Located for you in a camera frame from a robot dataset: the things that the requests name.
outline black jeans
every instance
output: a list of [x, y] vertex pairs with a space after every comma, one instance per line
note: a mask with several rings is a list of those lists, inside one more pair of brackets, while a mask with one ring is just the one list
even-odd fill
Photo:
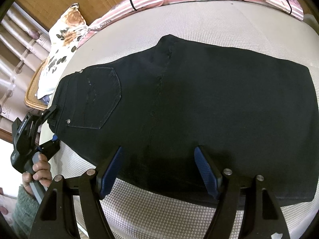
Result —
[[314, 197], [318, 104], [303, 65], [168, 35], [64, 77], [53, 104], [59, 139], [94, 165], [121, 145], [118, 178], [140, 188], [216, 206], [194, 161], [203, 145], [221, 170], [263, 175], [281, 206]]

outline bed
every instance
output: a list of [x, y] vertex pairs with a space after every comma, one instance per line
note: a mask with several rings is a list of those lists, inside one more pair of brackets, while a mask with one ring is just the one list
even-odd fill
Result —
[[[319, 36], [306, 23], [281, 11], [243, 1], [195, 1], [149, 9], [101, 30], [75, 53], [62, 77], [90, 65], [108, 63], [148, 49], [167, 34], [207, 44], [249, 49], [309, 68], [319, 96]], [[52, 138], [45, 123], [40, 143]], [[81, 175], [94, 166], [63, 142], [51, 159], [52, 174]], [[75, 197], [77, 222], [85, 224]], [[116, 179], [102, 202], [116, 238], [203, 238], [214, 209], [144, 191]], [[312, 202], [282, 207], [291, 239], [298, 239], [319, 209], [319, 187]], [[242, 211], [237, 212], [231, 239], [238, 237]]]

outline black elastic band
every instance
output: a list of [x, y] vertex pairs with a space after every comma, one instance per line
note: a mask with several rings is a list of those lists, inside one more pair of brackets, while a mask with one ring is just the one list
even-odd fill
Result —
[[131, 5], [132, 5], [132, 7], [133, 7], [134, 11], [137, 11], [137, 9], [135, 9], [135, 7], [134, 7], [134, 5], [133, 5], [132, 0], [130, 0], [130, 3], [131, 3]]

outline blue clamp pad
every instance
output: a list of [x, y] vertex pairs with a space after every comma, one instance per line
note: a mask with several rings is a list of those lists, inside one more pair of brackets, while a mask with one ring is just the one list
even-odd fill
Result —
[[99, 169], [97, 175], [97, 190], [100, 199], [104, 199], [106, 195], [110, 194], [115, 178], [121, 169], [123, 159], [123, 148], [119, 147], [115, 155], [107, 159], [102, 168], [97, 168]]
[[208, 194], [219, 199], [223, 176], [209, 155], [203, 153], [199, 147], [194, 150], [194, 158]]
[[56, 134], [54, 134], [53, 137], [52, 137], [52, 142], [55, 142], [57, 140], [58, 140], [58, 136]]

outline wicker basket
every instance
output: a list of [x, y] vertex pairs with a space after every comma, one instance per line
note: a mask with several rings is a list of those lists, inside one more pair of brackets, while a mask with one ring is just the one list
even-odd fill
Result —
[[26, 96], [25, 96], [25, 103], [29, 107], [44, 111], [47, 108], [47, 105], [45, 105], [42, 101], [38, 100], [38, 98], [35, 96], [35, 94], [38, 91], [39, 88], [39, 80], [42, 70], [45, 67], [45, 60], [41, 63], [38, 70], [34, 73], [34, 76], [32, 77], [31, 83], [29, 85], [29, 88], [27, 90]]

